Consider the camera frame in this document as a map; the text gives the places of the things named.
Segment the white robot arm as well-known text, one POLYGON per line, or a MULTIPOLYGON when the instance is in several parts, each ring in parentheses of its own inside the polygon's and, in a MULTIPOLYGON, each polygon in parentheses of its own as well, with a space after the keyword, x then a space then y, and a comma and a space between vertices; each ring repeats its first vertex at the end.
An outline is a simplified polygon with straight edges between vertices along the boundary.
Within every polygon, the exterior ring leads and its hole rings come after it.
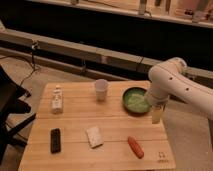
POLYGON ((151 106, 161 106, 167 103, 170 95, 174 95, 213 121, 213 89, 185 77, 186 68, 186 62, 179 57, 152 66, 148 72, 151 84, 145 99, 151 106))

